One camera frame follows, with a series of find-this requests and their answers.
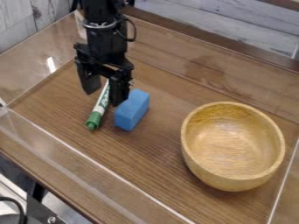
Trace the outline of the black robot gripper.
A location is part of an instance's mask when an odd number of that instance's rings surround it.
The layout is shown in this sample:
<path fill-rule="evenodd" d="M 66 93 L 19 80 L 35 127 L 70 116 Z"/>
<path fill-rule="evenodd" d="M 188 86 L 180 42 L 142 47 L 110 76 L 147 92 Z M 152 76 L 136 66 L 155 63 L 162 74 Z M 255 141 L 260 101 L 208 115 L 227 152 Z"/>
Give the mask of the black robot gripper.
<path fill-rule="evenodd" d="M 127 23 L 83 23 L 87 43 L 74 45 L 82 88 L 87 95 L 100 89 L 100 78 L 110 78 L 110 102 L 116 107 L 128 98 L 135 66 L 127 59 L 127 46 L 136 37 L 127 35 Z"/>

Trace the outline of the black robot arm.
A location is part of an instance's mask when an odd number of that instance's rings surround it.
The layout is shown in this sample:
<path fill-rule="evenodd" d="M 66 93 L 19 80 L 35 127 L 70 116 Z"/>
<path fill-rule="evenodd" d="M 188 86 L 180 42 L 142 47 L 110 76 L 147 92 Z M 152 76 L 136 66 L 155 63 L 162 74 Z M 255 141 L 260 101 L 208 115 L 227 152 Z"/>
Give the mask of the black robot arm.
<path fill-rule="evenodd" d="M 82 21 L 87 43 L 76 43 L 75 64 L 82 88 L 87 95 L 100 89 L 100 77 L 110 83 L 108 99 L 114 107 L 127 100 L 134 64 L 127 59 L 127 43 L 136 40 L 127 36 L 123 15 L 124 0 L 83 0 Z"/>

